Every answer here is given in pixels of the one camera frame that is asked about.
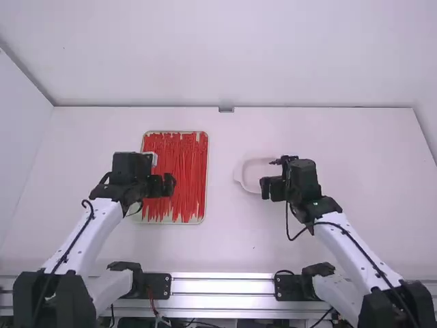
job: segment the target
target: wire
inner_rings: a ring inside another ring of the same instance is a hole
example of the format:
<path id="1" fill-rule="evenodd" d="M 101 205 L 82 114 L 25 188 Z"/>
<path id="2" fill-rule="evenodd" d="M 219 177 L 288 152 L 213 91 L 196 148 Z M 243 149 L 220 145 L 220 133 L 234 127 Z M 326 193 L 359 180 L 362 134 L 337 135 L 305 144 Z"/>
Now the wire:
<path id="1" fill-rule="evenodd" d="M 114 316 L 114 305 L 111 304 L 111 325 L 109 326 L 109 328 L 113 328 L 115 326 L 115 316 Z"/>
<path id="2" fill-rule="evenodd" d="M 298 234 L 296 236 L 294 236 L 293 238 L 290 237 L 290 231 L 288 230 L 288 201 L 285 202 L 285 228 L 287 230 L 287 238 L 289 241 L 295 241 L 301 234 L 303 234 L 305 232 L 306 229 L 308 229 L 308 227 L 303 228 L 300 232 L 298 232 Z"/>
<path id="3" fill-rule="evenodd" d="M 150 307 L 152 308 L 153 314 L 155 316 L 158 316 L 159 312 L 155 307 L 155 300 L 153 298 L 152 289 L 150 287 L 147 287 L 147 293 L 149 294 Z"/>
<path id="4" fill-rule="evenodd" d="M 33 328 L 35 327 L 36 321 L 38 319 L 38 315 L 40 313 L 40 310 L 41 310 L 41 307 L 42 307 L 42 302 L 43 302 L 43 300 L 45 298 L 45 294 L 47 292 L 48 286 L 50 285 L 51 280 L 55 276 L 56 270 L 61 266 L 62 263 L 67 263 L 67 261 L 68 261 L 68 259 L 67 259 L 68 254 L 70 254 L 72 248 L 74 247 L 74 245 L 76 244 L 76 242 L 78 241 L 78 239 L 82 235 L 82 233 L 85 231 L 85 229 L 88 226 L 89 222 L 91 222 L 91 220 L 94 219 L 94 207 L 93 207 L 93 204 L 91 204 L 91 202 L 89 200 L 82 200 L 81 205 L 84 208 L 87 208 L 86 205 L 88 205 L 89 209 L 90 209 L 90 214 L 89 214 L 89 216 L 87 218 L 87 221 L 85 222 L 85 224 L 81 228 L 81 230 L 77 233 L 77 235 L 74 237 L 73 241 L 71 242 L 70 246 L 67 248 L 66 252 L 63 254 L 63 256 L 61 256 L 60 259 L 58 259 L 56 265 L 53 267 L 53 270 L 48 275 L 46 283 L 45 283 L 44 287 L 42 288 L 42 291 L 41 291 L 41 294 L 40 294 L 40 298 L 38 299 L 38 302 L 36 303 L 35 312 L 34 312 L 34 315 L 33 315 L 33 318 L 32 318 L 32 325 L 31 325 L 31 327 L 33 327 Z"/>
<path id="5" fill-rule="evenodd" d="M 276 271 L 276 273 L 274 275 L 277 275 L 278 273 L 289 273 L 290 275 L 294 275 L 294 272 L 290 271 L 290 270 L 279 270 L 279 271 Z"/>
<path id="6" fill-rule="evenodd" d="M 323 321 L 323 319 L 325 319 L 326 318 L 326 316 L 333 310 L 334 308 L 331 306 L 331 308 L 328 310 L 328 311 L 326 311 L 325 312 L 325 314 L 319 319 L 319 320 L 317 320 L 317 322 L 314 324 L 314 325 L 312 325 L 310 328 L 314 328 L 315 326 L 317 326 L 319 323 L 321 323 L 322 321 Z"/>
<path id="7" fill-rule="evenodd" d="M 193 318 L 192 321 L 190 321 L 189 323 L 187 323 L 185 326 L 183 326 L 182 328 L 188 328 L 191 326 L 191 324 L 196 320 L 196 318 Z"/>
<path id="8" fill-rule="evenodd" d="M 190 325 L 191 324 L 193 324 L 193 323 L 195 323 L 196 325 L 203 325 L 203 326 L 208 326 L 208 327 L 212 327 L 212 328 L 222 328 L 222 327 L 220 327 L 220 326 L 217 326 L 217 325 L 213 325 L 212 323 L 204 323 L 204 322 L 202 322 L 202 321 L 187 321 L 187 320 L 178 320 L 180 323 L 189 323 Z"/>
<path id="9" fill-rule="evenodd" d="M 288 234 L 288 230 L 287 230 L 287 236 L 289 237 L 288 239 L 290 241 L 294 241 L 296 240 L 305 230 L 307 230 L 309 227 L 311 226 L 318 226 L 318 225 L 327 225 L 327 226 L 333 226 L 336 227 L 337 229 L 341 230 L 342 234 L 345 234 L 356 246 L 356 248 L 358 248 L 358 250 L 364 255 L 364 257 L 369 261 L 369 263 L 372 265 L 372 267 L 376 270 L 376 272 L 378 273 L 378 275 L 385 281 L 385 283 L 387 284 L 387 286 L 391 289 L 391 292 L 393 293 L 393 295 L 395 295 L 396 299 L 399 301 L 399 304 L 402 306 L 402 308 L 405 310 L 408 318 L 410 319 L 411 323 L 413 324 L 414 328 L 419 328 L 419 325 L 416 322 L 415 317 L 412 315 L 410 309 L 408 308 L 408 306 L 406 305 L 405 301 L 402 299 L 401 295 L 396 291 L 394 285 L 392 285 L 392 283 L 390 282 L 390 280 L 385 276 L 385 273 L 380 269 L 380 267 L 375 263 L 375 261 L 373 261 L 371 259 L 371 257 L 369 256 L 369 254 L 367 254 L 367 252 L 361 247 L 361 245 L 358 243 L 358 241 L 355 240 L 354 237 L 352 237 L 350 235 L 350 233 L 343 228 L 341 225 L 333 223 L 333 222 L 315 222 L 315 223 L 311 223 L 309 225 L 307 225 L 305 228 L 303 228 L 300 232 L 298 232 L 298 234 L 293 237 L 290 238 L 289 234 Z"/>

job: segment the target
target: white wall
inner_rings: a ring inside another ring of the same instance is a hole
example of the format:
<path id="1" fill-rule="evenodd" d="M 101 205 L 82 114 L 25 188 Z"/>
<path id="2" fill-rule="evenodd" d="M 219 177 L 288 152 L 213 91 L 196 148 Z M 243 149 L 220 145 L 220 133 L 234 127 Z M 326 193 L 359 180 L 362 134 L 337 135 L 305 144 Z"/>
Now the white wall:
<path id="1" fill-rule="evenodd" d="M 58 105 L 414 107 L 437 156 L 435 0 L 3 0 Z"/>
<path id="2" fill-rule="evenodd" d="M 0 49 L 0 244 L 53 106 Z"/>

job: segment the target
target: white plastic bowl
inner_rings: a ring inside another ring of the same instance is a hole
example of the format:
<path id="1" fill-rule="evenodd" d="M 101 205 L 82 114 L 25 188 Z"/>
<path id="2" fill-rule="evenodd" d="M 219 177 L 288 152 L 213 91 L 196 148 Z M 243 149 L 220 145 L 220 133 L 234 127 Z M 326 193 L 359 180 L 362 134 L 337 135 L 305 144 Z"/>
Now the white plastic bowl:
<path id="1" fill-rule="evenodd" d="M 264 176 L 280 176 L 282 173 L 280 165 L 269 164 L 277 158 L 277 156 L 264 155 L 245 156 L 234 169 L 234 180 L 249 193 L 261 194 L 259 179 Z"/>

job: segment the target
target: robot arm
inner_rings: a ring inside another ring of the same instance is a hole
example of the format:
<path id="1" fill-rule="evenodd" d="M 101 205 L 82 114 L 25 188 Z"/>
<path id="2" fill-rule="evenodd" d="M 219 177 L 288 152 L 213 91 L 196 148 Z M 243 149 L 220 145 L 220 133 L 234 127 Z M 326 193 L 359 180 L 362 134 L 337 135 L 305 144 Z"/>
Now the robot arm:
<path id="1" fill-rule="evenodd" d="M 107 237 L 143 198 L 173 195 L 170 174 L 152 175 L 154 153 L 116 152 L 112 171 L 83 200 L 85 212 L 65 243 L 38 272 L 23 272 L 14 283 L 17 327 L 95 327 L 96 318 L 123 296 L 142 287 L 140 264 L 114 262 L 98 279 L 90 270 Z"/>
<path id="2" fill-rule="evenodd" d="M 404 281 L 370 250 L 340 205 L 322 195 L 313 161 L 282 156 L 271 164 L 282 165 L 283 172 L 260 180 L 262 198 L 290 204 L 305 224 L 300 233 L 308 230 L 321 240 L 348 275 L 345 279 L 329 263 L 303 269 L 312 296 L 331 304 L 353 327 L 436 327 L 429 291 L 420 282 Z"/>

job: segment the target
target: white table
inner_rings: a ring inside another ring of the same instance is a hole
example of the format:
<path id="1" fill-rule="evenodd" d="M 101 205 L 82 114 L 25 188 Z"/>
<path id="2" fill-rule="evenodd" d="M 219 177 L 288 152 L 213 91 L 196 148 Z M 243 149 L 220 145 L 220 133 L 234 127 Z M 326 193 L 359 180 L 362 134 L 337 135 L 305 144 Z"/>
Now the white table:
<path id="1" fill-rule="evenodd" d="M 115 151 L 139 151 L 148 130 L 203 130 L 210 137 L 206 218 L 200 225 L 125 219 L 97 270 L 113 260 L 148 271 L 299 271 L 332 255 L 309 234 L 290 243 L 284 204 L 262 201 L 232 180 L 247 152 L 313 159 L 369 246 L 406 277 L 437 277 L 437 170 L 411 109 L 56 108 L 7 238 L 2 273 L 35 269 L 82 213 L 80 201 L 111 168 Z M 292 219 L 290 230 L 301 225 Z"/>

